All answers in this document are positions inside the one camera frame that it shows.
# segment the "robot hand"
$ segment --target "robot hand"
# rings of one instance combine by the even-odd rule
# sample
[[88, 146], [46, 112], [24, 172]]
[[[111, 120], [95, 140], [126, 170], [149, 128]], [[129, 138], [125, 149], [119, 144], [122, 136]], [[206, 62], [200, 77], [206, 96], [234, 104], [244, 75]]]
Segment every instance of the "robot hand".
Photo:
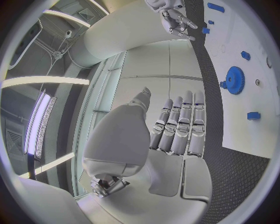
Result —
[[185, 17], [182, 13], [175, 9], [163, 9], [159, 13], [161, 15], [161, 23], [166, 32], [191, 41], [196, 40], [195, 37], [182, 33], [188, 26], [193, 29], [197, 29], [197, 25]]

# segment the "diamond plate surface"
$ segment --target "diamond plate surface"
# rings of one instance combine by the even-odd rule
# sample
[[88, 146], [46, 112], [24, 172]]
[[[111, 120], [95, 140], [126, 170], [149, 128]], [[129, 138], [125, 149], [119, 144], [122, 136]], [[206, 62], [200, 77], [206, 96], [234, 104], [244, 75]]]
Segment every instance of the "diamond plate surface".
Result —
[[187, 17], [198, 29], [188, 29], [203, 77], [207, 105], [207, 134], [204, 156], [212, 178], [213, 196], [201, 224], [216, 224], [236, 209], [259, 182], [269, 159], [222, 147], [223, 104], [215, 69], [204, 46], [203, 0], [185, 0]]

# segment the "blue gear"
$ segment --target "blue gear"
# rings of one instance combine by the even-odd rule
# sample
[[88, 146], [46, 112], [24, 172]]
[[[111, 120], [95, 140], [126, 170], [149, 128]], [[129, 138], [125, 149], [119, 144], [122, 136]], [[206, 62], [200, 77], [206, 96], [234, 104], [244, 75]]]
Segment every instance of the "blue gear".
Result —
[[233, 66], [226, 75], [226, 86], [231, 94], [238, 95], [245, 85], [245, 76], [241, 68]]

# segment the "pipe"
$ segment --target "pipe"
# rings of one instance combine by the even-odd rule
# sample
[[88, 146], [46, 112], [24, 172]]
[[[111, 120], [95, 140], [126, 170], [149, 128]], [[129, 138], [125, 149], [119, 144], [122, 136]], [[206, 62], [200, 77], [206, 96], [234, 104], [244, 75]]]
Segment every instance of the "pipe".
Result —
[[70, 49], [73, 60], [91, 67], [113, 55], [141, 45], [179, 39], [167, 33], [160, 15], [143, 0], [134, 1], [93, 24]]

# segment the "fluorescent light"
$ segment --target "fluorescent light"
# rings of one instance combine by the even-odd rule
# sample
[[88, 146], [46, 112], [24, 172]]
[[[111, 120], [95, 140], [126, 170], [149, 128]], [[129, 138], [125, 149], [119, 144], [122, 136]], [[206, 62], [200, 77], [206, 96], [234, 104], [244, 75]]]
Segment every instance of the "fluorescent light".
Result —
[[90, 81], [80, 78], [57, 77], [57, 76], [25, 76], [3, 80], [1, 88], [10, 87], [13, 85], [29, 84], [29, 83], [69, 83], [89, 85]]
[[75, 22], [77, 22], [77, 23], [80, 23], [80, 24], [82, 24], [82, 25], [88, 27], [88, 28], [91, 27], [90, 24], [88, 24], [88, 23], [86, 23], [86, 22], [84, 22], [84, 21], [82, 21], [82, 20], [79, 20], [79, 19], [77, 19], [77, 18], [74, 17], [74, 16], [67, 15], [67, 14], [65, 14], [65, 13], [61, 13], [61, 12], [53, 11], [53, 10], [45, 10], [44, 13], [45, 13], [45, 14], [49, 14], [49, 15], [60, 16], [60, 17], [63, 17], [63, 18], [65, 18], [65, 19], [69, 19], [69, 20], [75, 21]]
[[106, 15], [109, 15], [109, 13], [101, 6], [99, 5], [96, 1], [94, 0], [89, 0], [91, 3], [93, 3], [94, 5], [96, 5], [98, 8], [100, 8]]
[[[75, 157], [74, 153], [69, 153], [69, 154], [67, 154], [65, 156], [62, 156], [59, 159], [54, 160], [53, 162], [50, 162], [50, 163], [48, 163], [46, 165], [43, 165], [42, 167], [39, 167], [39, 168], [35, 169], [35, 174], [37, 175], [37, 174], [40, 174], [40, 173], [42, 173], [42, 172], [44, 172], [44, 171], [46, 171], [48, 169], [56, 167], [57, 165], [65, 162], [65, 161], [67, 161], [67, 160], [69, 160], [69, 159], [71, 159], [73, 157]], [[29, 173], [25, 173], [23, 175], [20, 175], [20, 177], [27, 179], [27, 178], [29, 178]]]
[[42, 158], [42, 146], [43, 146], [45, 131], [46, 131], [50, 113], [54, 107], [55, 102], [56, 102], [56, 97], [50, 99], [40, 124], [40, 129], [39, 129], [37, 143], [36, 143], [36, 153], [35, 153], [36, 157], [39, 159]]
[[25, 138], [25, 153], [35, 154], [39, 129], [50, 99], [51, 97], [43, 92], [35, 105]]

